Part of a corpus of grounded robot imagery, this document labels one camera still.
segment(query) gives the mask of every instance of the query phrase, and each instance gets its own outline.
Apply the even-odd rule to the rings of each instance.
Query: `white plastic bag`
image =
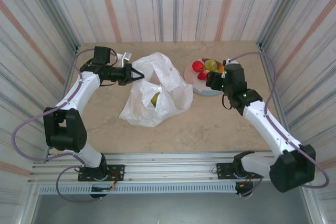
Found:
[[[183,80],[166,55],[153,53],[133,62],[132,67],[142,72],[145,78],[133,83],[119,118],[132,125],[154,127],[190,108],[193,87]],[[154,107],[151,99],[158,92]]]

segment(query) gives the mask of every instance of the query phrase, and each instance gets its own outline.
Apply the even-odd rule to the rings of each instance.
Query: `red fruit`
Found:
[[[204,64],[200,62],[199,60],[197,60],[193,63],[193,69],[195,72],[200,73],[204,69]]]
[[[203,81],[206,81],[206,74],[209,73],[210,71],[209,70],[203,70],[202,72],[200,72],[197,76],[197,78],[199,80],[203,80]]]

